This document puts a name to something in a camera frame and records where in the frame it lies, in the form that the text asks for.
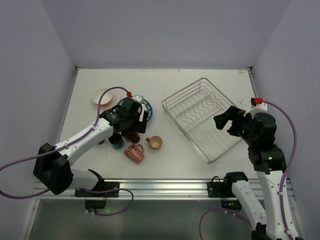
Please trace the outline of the dark maroon mug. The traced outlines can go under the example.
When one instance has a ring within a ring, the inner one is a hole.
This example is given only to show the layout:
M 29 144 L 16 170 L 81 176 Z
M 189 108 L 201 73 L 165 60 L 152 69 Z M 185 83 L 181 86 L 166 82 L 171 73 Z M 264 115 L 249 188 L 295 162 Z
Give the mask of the dark maroon mug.
M 139 134 L 138 134 L 137 132 L 135 132 L 135 131 L 130 131 L 130 132 L 124 134 L 123 137 L 124 137 L 126 140 L 128 140 L 128 141 L 130 141 L 130 142 L 132 142 L 132 143 L 135 143 L 135 144 L 137 144 L 137 143 L 140 141 L 140 136 L 139 136 Z

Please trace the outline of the dark blue mug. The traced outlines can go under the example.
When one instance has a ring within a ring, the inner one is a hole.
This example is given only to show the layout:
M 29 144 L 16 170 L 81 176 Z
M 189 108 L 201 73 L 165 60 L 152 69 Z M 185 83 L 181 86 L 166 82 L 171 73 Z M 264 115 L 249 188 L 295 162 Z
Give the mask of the dark blue mug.
M 108 141 L 115 150 L 121 149 L 124 145 L 124 140 L 120 133 L 113 133 L 113 135 L 108 138 Z

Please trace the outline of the green rimmed printed plate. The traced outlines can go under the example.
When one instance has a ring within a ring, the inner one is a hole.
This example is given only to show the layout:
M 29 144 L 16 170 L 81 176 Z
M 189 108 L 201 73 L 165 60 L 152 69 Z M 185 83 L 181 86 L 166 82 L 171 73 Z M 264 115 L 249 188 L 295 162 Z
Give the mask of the green rimmed printed plate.
M 141 107 L 133 114 L 139 113 L 139 121 L 142 122 L 144 118 L 144 112 L 147 112 L 146 123 L 148 124 L 153 117 L 153 108 L 149 101 L 144 99 L 142 95 L 134 95 L 132 97 L 136 102 L 139 102 Z

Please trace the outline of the orange bowl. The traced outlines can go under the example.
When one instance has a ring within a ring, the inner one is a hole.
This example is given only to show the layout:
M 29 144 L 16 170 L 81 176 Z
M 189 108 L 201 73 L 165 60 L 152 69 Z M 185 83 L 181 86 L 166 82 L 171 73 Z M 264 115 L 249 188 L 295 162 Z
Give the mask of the orange bowl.
M 92 102 L 96 105 L 100 104 L 101 107 L 108 106 L 113 99 L 113 93 L 111 91 L 105 93 L 106 90 L 107 88 L 99 88 L 95 90 L 91 96 Z

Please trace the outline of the black mug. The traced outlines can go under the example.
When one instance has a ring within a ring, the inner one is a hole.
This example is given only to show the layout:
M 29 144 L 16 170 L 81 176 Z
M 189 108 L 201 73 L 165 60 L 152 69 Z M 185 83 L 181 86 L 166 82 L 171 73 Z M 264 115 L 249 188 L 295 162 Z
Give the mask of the black mug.
M 102 144 L 104 144 L 104 143 L 105 143 L 105 140 L 102 140 L 102 141 L 98 142 L 97 144 L 98 144 L 98 145 L 102 145 Z

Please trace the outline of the pink mug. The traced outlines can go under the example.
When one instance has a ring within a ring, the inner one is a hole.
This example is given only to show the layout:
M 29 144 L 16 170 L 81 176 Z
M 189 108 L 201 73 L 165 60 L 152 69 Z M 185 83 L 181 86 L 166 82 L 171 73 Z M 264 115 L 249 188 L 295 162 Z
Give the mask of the pink mug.
M 141 144 L 132 143 L 124 150 L 124 154 L 137 164 L 141 163 L 145 158 L 144 148 Z

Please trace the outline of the orange red mug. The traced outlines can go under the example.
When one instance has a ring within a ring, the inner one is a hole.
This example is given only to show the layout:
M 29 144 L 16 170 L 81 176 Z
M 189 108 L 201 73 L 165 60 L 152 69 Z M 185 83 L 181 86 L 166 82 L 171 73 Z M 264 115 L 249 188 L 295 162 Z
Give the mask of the orange red mug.
M 149 146 L 154 150 L 158 150 L 163 144 L 163 140 L 159 136 L 147 137 L 146 141 L 149 143 Z

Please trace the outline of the light blue plate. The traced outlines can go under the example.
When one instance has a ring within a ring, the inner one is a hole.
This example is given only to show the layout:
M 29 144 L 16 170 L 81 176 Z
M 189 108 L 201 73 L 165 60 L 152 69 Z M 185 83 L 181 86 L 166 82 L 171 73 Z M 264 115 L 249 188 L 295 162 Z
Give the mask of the light blue plate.
M 147 116 L 147 124 L 149 124 L 149 122 L 152 120 L 153 118 L 153 115 L 154 115 L 154 110 L 153 110 L 153 107 L 148 104 L 146 105 L 146 110 L 148 112 L 148 116 Z

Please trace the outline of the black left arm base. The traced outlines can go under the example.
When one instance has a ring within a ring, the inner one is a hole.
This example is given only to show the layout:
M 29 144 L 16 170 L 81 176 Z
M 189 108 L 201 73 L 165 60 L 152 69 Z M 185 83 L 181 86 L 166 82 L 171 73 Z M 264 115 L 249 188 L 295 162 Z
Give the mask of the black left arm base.
M 119 196 L 119 188 L 120 183 L 117 181 L 103 181 L 92 189 L 93 193 L 83 189 L 76 189 L 74 196 L 85 198 L 85 209 L 97 212 L 97 210 L 102 210 L 106 207 L 108 198 L 117 198 Z

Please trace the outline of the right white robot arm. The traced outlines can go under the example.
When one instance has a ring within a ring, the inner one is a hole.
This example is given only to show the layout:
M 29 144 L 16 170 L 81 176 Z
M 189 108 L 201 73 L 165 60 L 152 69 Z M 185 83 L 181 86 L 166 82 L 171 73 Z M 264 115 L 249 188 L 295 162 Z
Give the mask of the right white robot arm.
M 265 103 L 250 111 L 230 106 L 213 118 L 218 130 L 230 122 L 227 132 L 248 145 L 248 158 L 260 182 L 264 204 L 254 196 L 243 172 L 228 172 L 223 184 L 245 211 L 253 240 L 299 240 L 301 237 L 292 218 L 285 183 L 286 159 L 275 144 L 276 120 L 267 111 Z

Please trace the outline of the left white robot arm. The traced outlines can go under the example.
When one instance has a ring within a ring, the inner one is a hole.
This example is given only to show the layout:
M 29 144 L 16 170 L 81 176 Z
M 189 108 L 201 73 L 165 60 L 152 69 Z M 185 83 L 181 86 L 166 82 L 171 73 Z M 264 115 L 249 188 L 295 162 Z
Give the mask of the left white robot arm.
M 120 105 L 99 112 L 96 120 L 73 137 L 52 146 L 39 148 L 33 175 L 53 194 L 68 188 L 98 190 L 103 178 L 92 169 L 72 169 L 73 164 L 87 151 L 114 134 L 145 133 L 148 112 L 143 109 L 140 95 L 122 99 Z

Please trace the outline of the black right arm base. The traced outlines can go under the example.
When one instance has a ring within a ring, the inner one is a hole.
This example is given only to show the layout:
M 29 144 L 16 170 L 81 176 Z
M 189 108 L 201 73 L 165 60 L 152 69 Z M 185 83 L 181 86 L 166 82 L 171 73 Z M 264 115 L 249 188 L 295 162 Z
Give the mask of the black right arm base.
M 217 198 L 220 200 L 222 208 L 229 210 L 241 210 L 242 205 L 236 196 L 227 189 L 223 180 L 218 176 L 214 176 L 206 183 L 207 195 L 209 198 Z

